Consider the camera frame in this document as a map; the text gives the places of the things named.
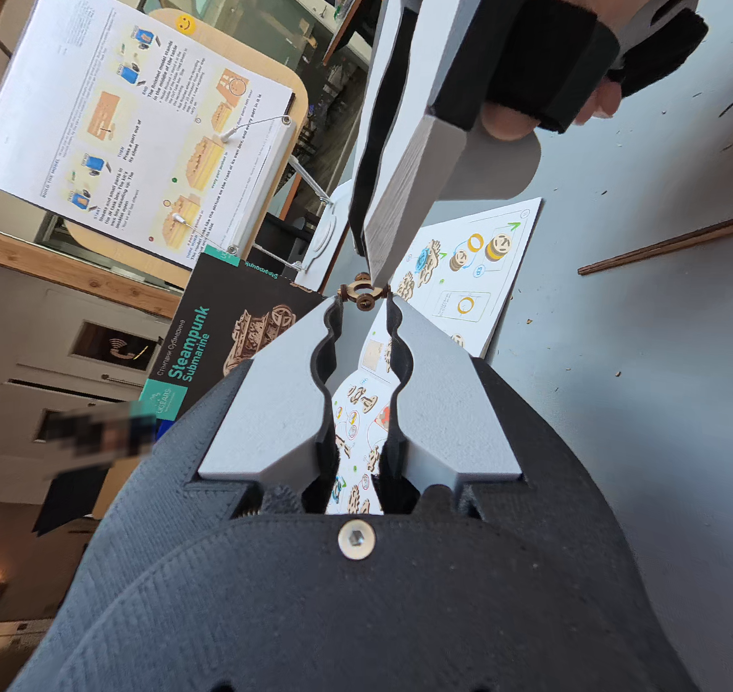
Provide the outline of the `wooden document stand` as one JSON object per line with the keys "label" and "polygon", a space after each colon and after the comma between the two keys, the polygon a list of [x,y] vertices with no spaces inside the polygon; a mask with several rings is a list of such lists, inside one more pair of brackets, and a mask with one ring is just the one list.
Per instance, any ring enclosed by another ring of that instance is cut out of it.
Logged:
{"label": "wooden document stand", "polygon": [[[298,126],[292,141],[288,144],[287,152],[294,153],[295,142],[304,127],[308,110],[307,91],[298,75],[287,66],[235,40],[221,30],[209,26],[204,21],[195,21],[195,28],[190,38],[224,56],[229,61],[243,65],[251,71],[291,89],[295,98],[290,105],[289,115],[294,122],[297,122]],[[245,239],[243,249],[239,251],[239,256],[246,258],[256,243],[262,223],[269,216],[268,206],[275,196],[276,185],[286,168],[287,162],[281,162],[276,169],[277,177],[270,185],[265,202],[260,205],[257,218],[254,220],[255,228],[249,238]],[[96,253],[101,257],[110,259],[116,266],[139,271],[152,277],[153,286],[155,287],[173,287],[178,291],[182,291],[188,284],[190,271],[183,267],[120,243],[103,233],[82,227],[71,221],[65,220],[65,226],[75,243],[87,254]]]}

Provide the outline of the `printed assembly instruction booklet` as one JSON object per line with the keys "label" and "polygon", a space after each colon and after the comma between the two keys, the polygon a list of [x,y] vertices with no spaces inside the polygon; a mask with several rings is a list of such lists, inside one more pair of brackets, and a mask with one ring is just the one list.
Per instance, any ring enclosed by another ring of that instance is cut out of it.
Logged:
{"label": "printed assembly instruction booklet", "polygon": [[[542,207],[539,198],[418,231],[394,281],[402,296],[473,357],[484,356]],[[326,514],[382,514],[373,479],[398,385],[382,305],[358,366],[333,397],[339,470]]]}

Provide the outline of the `white printed instruction sheet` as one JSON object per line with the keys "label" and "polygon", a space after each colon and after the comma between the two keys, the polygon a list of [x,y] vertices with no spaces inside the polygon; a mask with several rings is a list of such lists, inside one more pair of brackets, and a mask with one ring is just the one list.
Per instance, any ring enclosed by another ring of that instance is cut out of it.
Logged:
{"label": "white printed instruction sheet", "polygon": [[116,0],[37,0],[1,95],[2,191],[187,270],[242,255],[295,93]]}

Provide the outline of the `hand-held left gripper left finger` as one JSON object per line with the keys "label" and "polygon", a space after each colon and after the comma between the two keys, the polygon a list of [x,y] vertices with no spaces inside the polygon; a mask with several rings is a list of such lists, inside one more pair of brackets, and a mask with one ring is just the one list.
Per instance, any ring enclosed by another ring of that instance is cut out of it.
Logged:
{"label": "hand-held left gripper left finger", "polygon": [[304,504],[328,502],[339,457],[325,383],[342,323],[341,298],[326,298],[250,360],[199,477],[288,486]]}

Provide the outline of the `small wooden ring part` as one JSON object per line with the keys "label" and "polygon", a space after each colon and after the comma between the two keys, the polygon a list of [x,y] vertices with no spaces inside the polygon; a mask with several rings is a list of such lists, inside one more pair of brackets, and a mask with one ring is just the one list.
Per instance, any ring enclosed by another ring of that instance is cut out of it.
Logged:
{"label": "small wooden ring part", "polygon": [[385,299],[391,289],[387,284],[385,287],[376,287],[371,282],[371,275],[362,271],[357,273],[350,284],[341,284],[337,296],[342,303],[352,302],[361,312],[370,312],[380,299]]}

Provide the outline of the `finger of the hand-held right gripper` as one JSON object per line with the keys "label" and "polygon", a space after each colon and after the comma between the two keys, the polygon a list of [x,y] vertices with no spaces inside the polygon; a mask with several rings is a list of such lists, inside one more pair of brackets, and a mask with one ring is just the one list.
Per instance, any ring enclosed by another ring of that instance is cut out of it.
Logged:
{"label": "finger of the hand-held right gripper", "polygon": [[524,1],[423,0],[363,223],[372,284],[388,283],[436,201],[508,200],[534,177],[541,159],[536,134],[502,142],[480,121]]}
{"label": "finger of the hand-held right gripper", "polygon": [[410,47],[423,0],[383,0],[355,147],[348,227],[355,252],[367,256],[363,223],[377,185],[383,149],[397,119]]}

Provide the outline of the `grey desk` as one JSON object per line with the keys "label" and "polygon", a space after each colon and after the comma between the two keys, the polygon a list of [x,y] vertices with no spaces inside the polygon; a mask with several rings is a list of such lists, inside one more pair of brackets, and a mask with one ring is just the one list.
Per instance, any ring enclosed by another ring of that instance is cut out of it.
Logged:
{"label": "grey desk", "polygon": [[702,690],[731,690],[731,237],[578,269],[731,219],[732,0],[611,119],[537,132],[544,199],[488,362],[616,513]]}

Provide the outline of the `white cabinet with wooden top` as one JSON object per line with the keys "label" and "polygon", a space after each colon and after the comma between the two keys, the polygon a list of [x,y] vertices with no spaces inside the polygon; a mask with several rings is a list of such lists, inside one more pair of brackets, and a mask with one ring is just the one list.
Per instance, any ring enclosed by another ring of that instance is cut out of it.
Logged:
{"label": "white cabinet with wooden top", "polygon": [[179,293],[5,233],[1,265],[1,499],[40,505],[48,418],[137,400]]}

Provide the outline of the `dark model kit box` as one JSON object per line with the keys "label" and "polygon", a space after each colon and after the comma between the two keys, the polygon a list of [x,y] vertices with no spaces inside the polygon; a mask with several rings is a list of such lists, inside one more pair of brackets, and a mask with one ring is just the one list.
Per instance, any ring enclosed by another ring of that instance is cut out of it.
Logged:
{"label": "dark model kit box", "polygon": [[268,268],[213,247],[197,259],[144,384],[155,440],[243,361],[323,302]]}

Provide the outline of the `thin wooden stick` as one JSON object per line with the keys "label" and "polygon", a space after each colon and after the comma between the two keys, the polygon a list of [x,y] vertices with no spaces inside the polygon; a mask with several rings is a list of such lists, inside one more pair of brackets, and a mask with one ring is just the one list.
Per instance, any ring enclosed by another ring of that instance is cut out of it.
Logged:
{"label": "thin wooden stick", "polygon": [[616,257],[611,257],[591,265],[583,266],[577,270],[577,274],[580,276],[597,274],[609,271],[610,269],[672,254],[688,248],[698,247],[702,244],[707,244],[711,241],[725,239],[731,236],[732,219],[729,219],[692,232],[687,232],[672,239],[663,240],[647,247],[638,248]]}

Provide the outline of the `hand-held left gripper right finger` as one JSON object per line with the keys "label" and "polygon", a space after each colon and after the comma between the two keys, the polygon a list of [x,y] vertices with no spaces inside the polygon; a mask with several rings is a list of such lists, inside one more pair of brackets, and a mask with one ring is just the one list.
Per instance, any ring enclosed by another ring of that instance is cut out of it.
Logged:
{"label": "hand-held left gripper right finger", "polygon": [[385,476],[420,494],[430,486],[460,492],[470,483],[522,475],[470,354],[408,302],[386,304],[391,370]]}

